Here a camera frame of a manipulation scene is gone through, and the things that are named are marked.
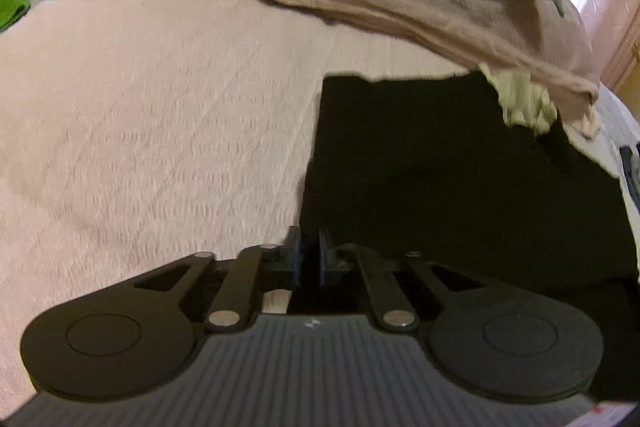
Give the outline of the black sweater with cream collar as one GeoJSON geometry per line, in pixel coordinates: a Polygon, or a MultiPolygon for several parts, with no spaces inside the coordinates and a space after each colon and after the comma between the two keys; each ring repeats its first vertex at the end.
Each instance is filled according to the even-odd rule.
{"type": "Polygon", "coordinates": [[[637,246],[612,174],[555,122],[508,127],[480,72],[442,80],[323,80],[302,211],[319,236],[495,277],[585,311],[604,336],[591,392],[639,396],[637,246]]]}

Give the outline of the green garment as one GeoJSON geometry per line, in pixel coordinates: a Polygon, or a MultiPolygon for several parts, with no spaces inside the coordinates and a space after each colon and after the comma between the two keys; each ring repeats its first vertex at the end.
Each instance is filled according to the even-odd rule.
{"type": "Polygon", "coordinates": [[[30,9],[30,0],[0,0],[0,31],[20,20],[30,9]]]}

